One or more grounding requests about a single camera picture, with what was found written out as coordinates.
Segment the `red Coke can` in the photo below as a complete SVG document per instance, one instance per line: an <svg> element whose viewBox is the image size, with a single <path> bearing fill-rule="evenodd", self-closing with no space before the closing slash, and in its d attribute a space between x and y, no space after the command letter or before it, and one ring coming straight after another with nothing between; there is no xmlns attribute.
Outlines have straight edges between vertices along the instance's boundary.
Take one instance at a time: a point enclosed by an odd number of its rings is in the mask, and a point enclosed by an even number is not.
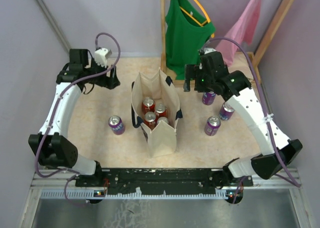
<svg viewBox="0 0 320 228"><path fill-rule="evenodd" d="M155 111L156 102L151 97L145 97L141 104L141 110L143 114L147 112L154 112Z"/></svg>
<svg viewBox="0 0 320 228"><path fill-rule="evenodd" d="M155 105L154 112L156 115L156 120L158 120L158 118L160 117L168 116L167 107L165 106L165 104L162 104L162 103L158 103Z"/></svg>
<svg viewBox="0 0 320 228"><path fill-rule="evenodd" d="M151 130L157 125L157 116L154 112L147 112L144 115L144 124Z"/></svg>

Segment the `beige canvas tote bag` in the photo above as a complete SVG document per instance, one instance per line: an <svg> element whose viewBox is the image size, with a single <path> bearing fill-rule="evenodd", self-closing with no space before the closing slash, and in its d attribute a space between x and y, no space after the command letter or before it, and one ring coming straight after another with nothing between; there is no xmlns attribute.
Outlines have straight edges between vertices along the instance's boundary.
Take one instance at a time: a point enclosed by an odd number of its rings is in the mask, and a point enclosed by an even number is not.
<svg viewBox="0 0 320 228"><path fill-rule="evenodd" d="M131 85L131 121L134 128L142 130L150 157L176 151L177 126L182 117L171 77L161 70L152 77L139 72Z"/></svg>

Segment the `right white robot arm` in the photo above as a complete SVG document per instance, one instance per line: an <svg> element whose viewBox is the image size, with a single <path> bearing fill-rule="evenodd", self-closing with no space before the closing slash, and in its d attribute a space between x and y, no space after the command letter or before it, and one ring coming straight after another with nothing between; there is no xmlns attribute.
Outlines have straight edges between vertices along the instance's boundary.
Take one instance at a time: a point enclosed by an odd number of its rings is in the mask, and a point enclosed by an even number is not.
<svg viewBox="0 0 320 228"><path fill-rule="evenodd" d="M274 123L272 116L263 113L261 101L243 72L228 71L222 54L215 49L199 52L200 64L185 66L184 91L190 91L190 81L194 80L194 90L213 91L222 96L245 121L253 134L260 154L238 158L224 166L223 179L230 186L236 185L242 176L258 175L269 179L284 165L290 164L302 150L302 143L291 140Z"/></svg>

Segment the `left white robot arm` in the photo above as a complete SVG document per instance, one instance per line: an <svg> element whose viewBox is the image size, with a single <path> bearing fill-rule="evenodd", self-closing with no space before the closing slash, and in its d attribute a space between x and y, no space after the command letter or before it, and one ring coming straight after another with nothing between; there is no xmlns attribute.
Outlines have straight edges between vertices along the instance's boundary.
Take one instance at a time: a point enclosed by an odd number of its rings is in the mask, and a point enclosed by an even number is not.
<svg viewBox="0 0 320 228"><path fill-rule="evenodd" d="M111 50L97 48L92 54L87 49L71 49L69 62L56 78L55 96L48 116L37 134L28 138L28 144L35 154L35 171L42 178L49 177L39 167L54 168L54 174L71 171L86 175L93 186L103 183L104 174L97 170L98 163L81 156L68 139L68 129L75 105L87 83L113 89L120 85L116 66L108 67Z"/></svg>

